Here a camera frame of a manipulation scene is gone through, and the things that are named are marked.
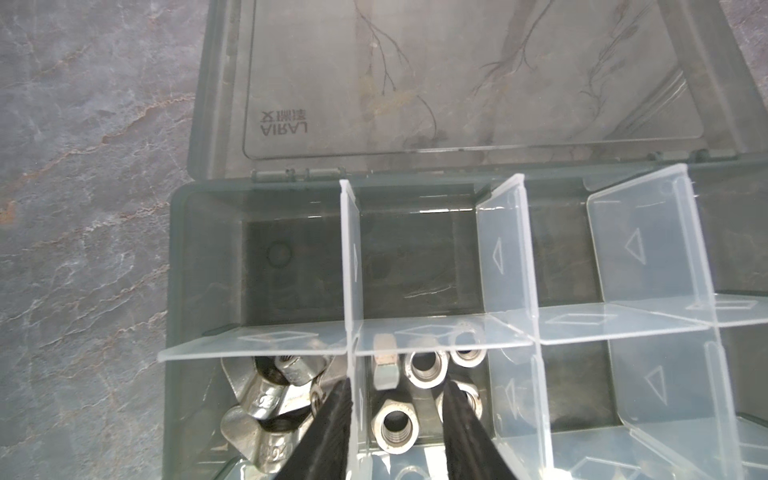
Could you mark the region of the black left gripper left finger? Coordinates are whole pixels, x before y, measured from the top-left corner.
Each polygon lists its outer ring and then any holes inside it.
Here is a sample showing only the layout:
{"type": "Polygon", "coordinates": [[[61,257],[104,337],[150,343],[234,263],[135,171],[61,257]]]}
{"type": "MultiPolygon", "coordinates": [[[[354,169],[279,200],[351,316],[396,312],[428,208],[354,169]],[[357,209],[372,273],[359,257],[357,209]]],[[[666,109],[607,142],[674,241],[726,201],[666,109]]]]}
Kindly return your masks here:
{"type": "Polygon", "coordinates": [[[275,479],[345,479],[352,421],[349,378],[338,381],[275,479]]]}

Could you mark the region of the grey plastic organizer box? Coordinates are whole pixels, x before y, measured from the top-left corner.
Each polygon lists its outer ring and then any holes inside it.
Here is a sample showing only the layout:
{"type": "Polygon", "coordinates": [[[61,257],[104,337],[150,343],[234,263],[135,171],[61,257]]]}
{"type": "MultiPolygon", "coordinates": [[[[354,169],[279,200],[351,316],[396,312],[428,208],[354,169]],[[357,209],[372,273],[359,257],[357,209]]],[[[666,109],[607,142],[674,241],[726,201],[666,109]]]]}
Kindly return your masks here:
{"type": "Polygon", "coordinates": [[[520,479],[766,477],[767,111],[719,2],[214,1],[187,170],[164,478],[276,476],[220,361],[281,355],[330,357],[314,419],[350,379],[345,479],[447,478],[455,380],[520,479]],[[478,367],[406,379],[463,331],[478,367]]]}

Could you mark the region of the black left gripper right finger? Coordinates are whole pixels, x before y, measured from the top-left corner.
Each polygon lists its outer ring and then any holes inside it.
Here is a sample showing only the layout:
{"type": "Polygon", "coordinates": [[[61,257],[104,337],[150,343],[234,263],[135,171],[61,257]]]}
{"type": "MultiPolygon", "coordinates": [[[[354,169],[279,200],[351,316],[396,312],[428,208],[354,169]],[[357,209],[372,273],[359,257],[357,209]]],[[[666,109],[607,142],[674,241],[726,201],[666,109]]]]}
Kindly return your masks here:
{"type": "Polygon", "coordinates": [[[444,385],[442,410],[449,479],[517,479],[455,381],[444,385]]]}

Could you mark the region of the silver wing nut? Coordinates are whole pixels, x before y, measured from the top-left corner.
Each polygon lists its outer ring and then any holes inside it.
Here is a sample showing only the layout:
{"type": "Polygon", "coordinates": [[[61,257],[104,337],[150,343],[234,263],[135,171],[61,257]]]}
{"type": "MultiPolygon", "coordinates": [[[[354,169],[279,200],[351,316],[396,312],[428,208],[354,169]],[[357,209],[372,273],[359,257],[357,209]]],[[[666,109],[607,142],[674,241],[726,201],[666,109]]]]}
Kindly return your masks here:
{"type": "Polygon", "coordinates": [[[313,419],[309,406],[266,420],[257,420],[235,406],[222,417],[220,431],[259,472],[274,474],[294,453],[313,419]]]}
{"type": "Polygon", "coordinates": [[[323,373],[329,362],[326,355],[283,355],[275,358],[274,365],[291,385],[303,386],[323,373]]]}
{"type": "Polygon", "coordinates": [[[235,398],[245,412],[266,420],[310,406],[310,384],[291,385],[275,368],[276,357],[225,357],[220,361],[235,398]]]}

